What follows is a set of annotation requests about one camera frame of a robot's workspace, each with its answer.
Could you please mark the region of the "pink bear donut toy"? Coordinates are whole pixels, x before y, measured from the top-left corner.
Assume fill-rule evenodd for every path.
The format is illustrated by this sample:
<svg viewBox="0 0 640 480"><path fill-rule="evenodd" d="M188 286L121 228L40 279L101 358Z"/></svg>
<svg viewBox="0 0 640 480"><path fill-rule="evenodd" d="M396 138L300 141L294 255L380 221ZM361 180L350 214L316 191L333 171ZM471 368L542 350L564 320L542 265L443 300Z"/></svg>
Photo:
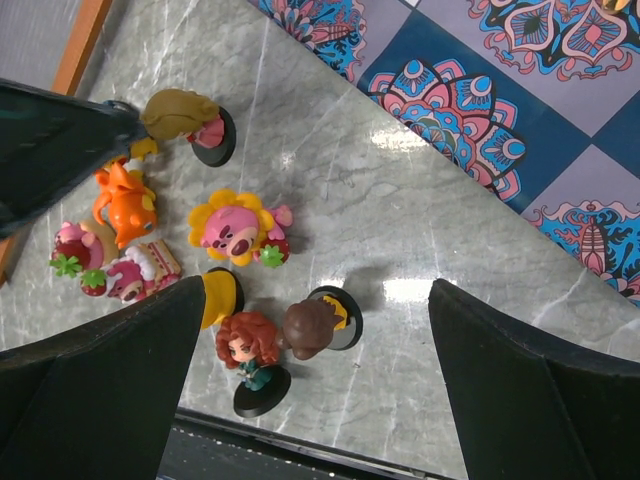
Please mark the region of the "pink bear donut toy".
<svg viewBox="0 0 640 480"><path fill-rule="evenodd" d="M94 218L64 221L54 237L49 265L58 277L77 275L109 264L119 256L115 232Z"/></svg>

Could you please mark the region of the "brown hair yellow figurine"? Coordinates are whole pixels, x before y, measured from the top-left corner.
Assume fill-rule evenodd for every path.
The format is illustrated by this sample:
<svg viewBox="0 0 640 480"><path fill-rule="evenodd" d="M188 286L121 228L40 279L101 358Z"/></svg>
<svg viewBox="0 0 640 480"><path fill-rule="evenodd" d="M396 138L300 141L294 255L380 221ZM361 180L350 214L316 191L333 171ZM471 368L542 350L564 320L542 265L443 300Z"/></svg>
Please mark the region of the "brown hair yellow figurine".
<svg viewBox="0 0 640 480"><path fill-rule="evenodd" d="M301 361L324 350L345 351L363 333L363 316L355 299L344 289L324 285L290 305L276 334L276 345Z"/></svg>

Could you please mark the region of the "orange wooden acrylic shelf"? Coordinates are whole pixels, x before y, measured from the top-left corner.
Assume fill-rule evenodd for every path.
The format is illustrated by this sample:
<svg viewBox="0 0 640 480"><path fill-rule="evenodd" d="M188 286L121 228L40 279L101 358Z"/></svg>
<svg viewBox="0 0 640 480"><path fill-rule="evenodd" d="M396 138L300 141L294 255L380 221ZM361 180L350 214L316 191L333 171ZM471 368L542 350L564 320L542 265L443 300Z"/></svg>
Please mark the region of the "orange wooden acrylic shelf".
<svg viewBox="0 0 640 480"><path fill-rule="evenodd" d="M111 6L112 1L79 2L51 83L51 91L62 95L76 94ZM9 278L30 230L31 225L27 224L13 237L1 242L1 286L10 282Z"/></svg>

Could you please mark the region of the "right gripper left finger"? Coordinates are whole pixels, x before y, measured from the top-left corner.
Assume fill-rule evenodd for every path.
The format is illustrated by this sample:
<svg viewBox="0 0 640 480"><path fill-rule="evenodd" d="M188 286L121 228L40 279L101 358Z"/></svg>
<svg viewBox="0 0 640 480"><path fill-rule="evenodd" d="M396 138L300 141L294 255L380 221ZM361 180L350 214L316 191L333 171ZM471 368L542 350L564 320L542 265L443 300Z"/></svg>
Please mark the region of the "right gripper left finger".
<svg viewBox="0 0 640 480"><path fill-rule="evenodd" d="M198 338L204 282L1 354L4 479L153 479Z"/></svg>

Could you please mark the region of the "pink bear cake toy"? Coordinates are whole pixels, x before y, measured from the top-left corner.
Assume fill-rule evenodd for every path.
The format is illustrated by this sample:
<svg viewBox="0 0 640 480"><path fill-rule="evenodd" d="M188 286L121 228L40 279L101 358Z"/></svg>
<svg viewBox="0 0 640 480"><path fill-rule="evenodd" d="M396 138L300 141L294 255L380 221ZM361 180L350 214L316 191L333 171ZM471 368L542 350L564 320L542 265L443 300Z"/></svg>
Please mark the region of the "pink bear cake toy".
<svg viewBox="0 0 640 480"><path fill-rule="evenodd" d="M109 264L86 270L81 290L88 296L113 298L128 305L172 285L182 277L179 262L163 240L128 247Z"/></svg>

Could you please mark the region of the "orange dragon toy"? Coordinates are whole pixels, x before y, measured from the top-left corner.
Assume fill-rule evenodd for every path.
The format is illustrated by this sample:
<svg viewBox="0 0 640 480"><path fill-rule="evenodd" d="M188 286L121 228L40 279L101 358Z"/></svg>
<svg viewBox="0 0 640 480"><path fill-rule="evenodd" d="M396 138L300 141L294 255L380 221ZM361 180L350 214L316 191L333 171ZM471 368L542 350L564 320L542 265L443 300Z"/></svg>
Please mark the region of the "orange dragon toy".
<svg viewBox="0 0 640 480"><path fill-rule="evenodd" d="M137 238L151 234L157 227L155 193L146 187L139 174L114 163L94 173L100 192L92 207L94 220L109 224L115 231L115 245L122 250Z"/></svg>

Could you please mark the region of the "black dragon toy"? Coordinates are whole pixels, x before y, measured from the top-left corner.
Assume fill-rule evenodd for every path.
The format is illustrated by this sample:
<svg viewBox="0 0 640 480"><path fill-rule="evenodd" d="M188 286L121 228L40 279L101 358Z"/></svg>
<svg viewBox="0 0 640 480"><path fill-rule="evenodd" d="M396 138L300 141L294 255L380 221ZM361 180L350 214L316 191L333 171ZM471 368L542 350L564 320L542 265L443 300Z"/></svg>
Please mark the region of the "black dragon toy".
<svg viewBox="0 0 640 480"><path fill-rule="evenodd" d="M104 105L124 114L129 121L128 133L117 141L112 150L110 162L124 157L126 161L131 159L144 160L149 155L158 153L158 144L147 132L140 119L140 111L135 106L121 100L106 100Z"/></svg>

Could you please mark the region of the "pink bear sunflower toy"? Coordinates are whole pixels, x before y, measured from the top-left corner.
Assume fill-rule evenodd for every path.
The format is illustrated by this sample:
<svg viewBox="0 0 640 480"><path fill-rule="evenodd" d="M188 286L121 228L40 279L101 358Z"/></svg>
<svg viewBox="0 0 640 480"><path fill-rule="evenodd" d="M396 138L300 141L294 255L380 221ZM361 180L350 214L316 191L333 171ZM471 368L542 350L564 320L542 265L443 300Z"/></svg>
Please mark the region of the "pink bear sunflower toy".
<svg viewBox="0 0 640 480"><path fill-rule="evenodd" d="M253 193L220 189L190 212L188 241L211 258L228 259L238 267L255 261L279 268L291 254L285 229L293 222L286 205L267 208Z"/></svg>

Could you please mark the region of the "blonde pink dress figurine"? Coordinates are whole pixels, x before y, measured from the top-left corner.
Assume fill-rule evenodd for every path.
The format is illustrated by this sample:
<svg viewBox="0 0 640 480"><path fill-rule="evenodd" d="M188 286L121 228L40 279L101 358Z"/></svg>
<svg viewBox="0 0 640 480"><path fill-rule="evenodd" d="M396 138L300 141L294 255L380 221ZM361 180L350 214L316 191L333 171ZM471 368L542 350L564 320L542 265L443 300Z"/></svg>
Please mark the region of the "blonde pink dress figurine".
<svg viewBox="0 0 640 480"><path fill-rule="evenodd" d="M211 98L177 88L156 92L141 114L155 140L183 137L206 166L225 165L236 147L237 130L230 113Z"/></svg>

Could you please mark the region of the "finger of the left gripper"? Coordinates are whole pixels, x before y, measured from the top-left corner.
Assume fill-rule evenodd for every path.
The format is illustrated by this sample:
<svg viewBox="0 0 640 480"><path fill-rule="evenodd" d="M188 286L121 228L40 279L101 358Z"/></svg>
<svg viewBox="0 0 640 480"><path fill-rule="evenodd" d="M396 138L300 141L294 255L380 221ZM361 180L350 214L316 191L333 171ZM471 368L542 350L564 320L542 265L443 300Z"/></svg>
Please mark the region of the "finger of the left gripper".
<svg viewBox="0 0 640 480"><path fill-rule="evenodd" d="M36 220L111 158L129 121L103 103L1 81L1 236Z"/></svg>

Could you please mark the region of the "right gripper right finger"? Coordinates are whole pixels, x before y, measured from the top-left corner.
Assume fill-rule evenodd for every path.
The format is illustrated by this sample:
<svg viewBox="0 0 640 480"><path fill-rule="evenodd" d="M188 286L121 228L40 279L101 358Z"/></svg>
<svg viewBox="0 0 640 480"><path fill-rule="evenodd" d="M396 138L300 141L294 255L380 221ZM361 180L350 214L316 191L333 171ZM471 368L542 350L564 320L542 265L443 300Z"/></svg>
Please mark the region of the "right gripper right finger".
<svg viewBox="0 0 640 480"><path fill-rule="evenodd" d="M428 307L469 478L638 478L638 363L551 335L444 279Z"/></svg>

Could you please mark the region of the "patterned blue placemat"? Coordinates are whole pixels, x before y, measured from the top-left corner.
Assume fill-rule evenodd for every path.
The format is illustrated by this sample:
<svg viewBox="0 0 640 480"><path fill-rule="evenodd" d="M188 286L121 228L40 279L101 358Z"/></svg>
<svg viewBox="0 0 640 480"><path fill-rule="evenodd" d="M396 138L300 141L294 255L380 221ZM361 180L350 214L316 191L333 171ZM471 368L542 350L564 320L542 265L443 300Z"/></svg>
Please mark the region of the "patterned blue placemat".
<svg viewBox="0 0 640 480"><path fill-rule="evenodd" d="M632 303L639 5L260 1L257 8Z"/></svg>

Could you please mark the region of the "red hair green figurine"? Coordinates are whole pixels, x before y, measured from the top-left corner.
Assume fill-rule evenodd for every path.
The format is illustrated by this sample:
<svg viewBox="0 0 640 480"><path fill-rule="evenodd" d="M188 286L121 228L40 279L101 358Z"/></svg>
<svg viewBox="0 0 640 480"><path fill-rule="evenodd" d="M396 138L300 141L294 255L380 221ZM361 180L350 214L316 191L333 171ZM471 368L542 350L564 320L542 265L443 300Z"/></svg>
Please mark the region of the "red hair green figurine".
<svg viewBox="0 0 640 480"><path fill-rule="evenodd" d="M240 312L225 318L216 333L216 354L240 383L234 412L256 418L275 408L291 385L290 373L279 363L276 325L260 312Z"/></svg>

